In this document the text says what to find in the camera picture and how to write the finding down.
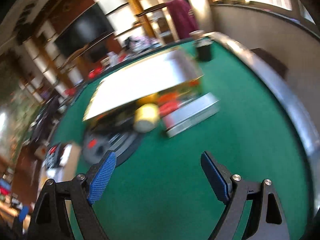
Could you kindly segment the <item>cardboard tray box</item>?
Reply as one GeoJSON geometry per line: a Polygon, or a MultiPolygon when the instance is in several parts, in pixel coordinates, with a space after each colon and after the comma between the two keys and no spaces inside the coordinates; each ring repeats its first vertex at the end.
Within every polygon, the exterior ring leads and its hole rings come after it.
{"type": "Polygon", "coordinates": [[[56,182],[72,180],[81,155],[81,147],[74,143],[60,142],[50,146],[41,167],[39,185],[48,179],[56,182]]]}

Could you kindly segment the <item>black white snack bag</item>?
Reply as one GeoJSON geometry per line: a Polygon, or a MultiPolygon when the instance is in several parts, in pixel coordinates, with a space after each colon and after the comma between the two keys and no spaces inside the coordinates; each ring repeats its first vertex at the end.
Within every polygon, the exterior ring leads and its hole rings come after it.
{"type": "Polygon", "coordinates": [[[60,142],[49,148],[44,160],[46,169],[58,168],[60,166],[60,161],[65,147],[66,144],[60,142]]]}

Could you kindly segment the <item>round grey table console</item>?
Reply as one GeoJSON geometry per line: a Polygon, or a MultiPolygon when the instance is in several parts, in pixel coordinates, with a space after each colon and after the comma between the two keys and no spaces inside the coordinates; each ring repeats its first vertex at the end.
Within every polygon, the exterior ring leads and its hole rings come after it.
{"type": "Polygon", "coordinates": [[[89,165],[97,164],[107,151],[116,155],[116,167],[127,161],[139,148],[144,134],[132,129],[120,132],[87,131],[84,135],[82,156],[89,165]]]}

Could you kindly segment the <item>grey medicine box red end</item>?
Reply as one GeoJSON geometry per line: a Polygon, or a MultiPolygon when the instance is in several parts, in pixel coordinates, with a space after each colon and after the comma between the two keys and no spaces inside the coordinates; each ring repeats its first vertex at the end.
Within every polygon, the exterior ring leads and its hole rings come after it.
{"type": "Polygon", "coordinates": [[[220,100],[212,93],[185,104],[163,118],[165,132],[172,138],[215,115],[220,109],[220,100]]]}

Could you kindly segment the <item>yellow lidded jar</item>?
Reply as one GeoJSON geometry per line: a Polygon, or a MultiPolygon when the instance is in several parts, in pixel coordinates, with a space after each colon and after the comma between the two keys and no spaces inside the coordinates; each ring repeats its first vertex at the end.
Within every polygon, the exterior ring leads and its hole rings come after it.
{"type": "Polygon", "coordinates": [[[135,111],[133,128],[139,133],[148,133],[157,126],[159,120],[159,107],[154,103],[147,103],[135,111]]]}

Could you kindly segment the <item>black cup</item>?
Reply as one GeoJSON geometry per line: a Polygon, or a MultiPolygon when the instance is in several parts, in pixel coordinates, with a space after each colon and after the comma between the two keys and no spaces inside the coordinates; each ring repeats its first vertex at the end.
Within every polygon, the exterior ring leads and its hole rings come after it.
{"type": "Polygon", "coordinates": [[[197,59],[201,62],[208,62],[211,61],[213,58],[212,55],[212,44],[211,40],[197,40],[194,42],[195,50],[197,54],[197,59]]]}

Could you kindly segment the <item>black television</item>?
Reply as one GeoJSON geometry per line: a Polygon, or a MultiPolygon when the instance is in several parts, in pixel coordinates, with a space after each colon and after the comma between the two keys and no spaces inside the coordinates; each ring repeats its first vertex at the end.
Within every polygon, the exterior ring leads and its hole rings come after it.
{"type": "Polygon", "coordinates": [[[64,57],[69,57],[85,45],[112,33],[114,33],[112,24],[99,4],[95,3],[78,16],[54,43],[64,57]]]}

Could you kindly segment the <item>maroon cloth on chair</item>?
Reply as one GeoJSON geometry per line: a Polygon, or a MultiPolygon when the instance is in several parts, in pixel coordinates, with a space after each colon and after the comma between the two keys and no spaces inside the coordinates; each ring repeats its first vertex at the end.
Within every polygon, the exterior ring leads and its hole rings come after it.
{"type": "Polygon", "coordinates": [[[172,0],[165,5],[175,25],[180,40],[189,38],[190,33],[199,29],[190,4],[185,0],[172,0]]]}

